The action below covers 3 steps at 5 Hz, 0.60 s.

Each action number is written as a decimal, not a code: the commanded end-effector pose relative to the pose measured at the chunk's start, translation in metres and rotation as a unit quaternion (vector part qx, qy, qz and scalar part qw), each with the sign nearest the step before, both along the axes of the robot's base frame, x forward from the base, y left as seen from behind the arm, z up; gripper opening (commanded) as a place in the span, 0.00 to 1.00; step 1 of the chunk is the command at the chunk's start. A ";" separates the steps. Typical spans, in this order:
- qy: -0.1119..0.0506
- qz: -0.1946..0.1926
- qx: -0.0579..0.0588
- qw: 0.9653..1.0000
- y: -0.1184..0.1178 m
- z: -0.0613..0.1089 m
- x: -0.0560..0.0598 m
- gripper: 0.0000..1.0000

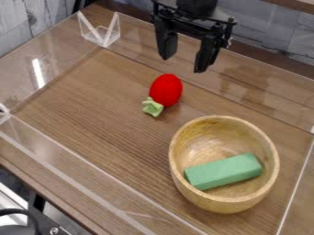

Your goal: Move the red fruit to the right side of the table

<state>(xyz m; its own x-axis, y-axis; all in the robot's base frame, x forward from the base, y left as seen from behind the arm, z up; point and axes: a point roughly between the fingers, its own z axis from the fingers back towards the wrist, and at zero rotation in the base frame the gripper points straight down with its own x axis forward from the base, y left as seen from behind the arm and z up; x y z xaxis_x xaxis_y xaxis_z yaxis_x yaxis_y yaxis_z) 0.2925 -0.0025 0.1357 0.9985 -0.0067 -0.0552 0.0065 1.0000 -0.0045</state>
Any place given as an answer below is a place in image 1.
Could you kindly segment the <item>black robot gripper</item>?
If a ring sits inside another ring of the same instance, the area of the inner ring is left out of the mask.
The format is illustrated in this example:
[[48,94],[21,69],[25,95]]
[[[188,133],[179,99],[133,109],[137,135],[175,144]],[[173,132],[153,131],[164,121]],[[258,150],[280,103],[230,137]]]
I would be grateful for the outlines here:
[[[218,0],[152,0],[152,22],[156,32],[157,54],[168,60],[176,53],[177,34],[175,30],[208,31],[236,25],[236,20],[216,7]],[[194,73],[204,73],[215,63],[223,44],[222,34],[208,32],[198,37],[200,49],[196,52]]]

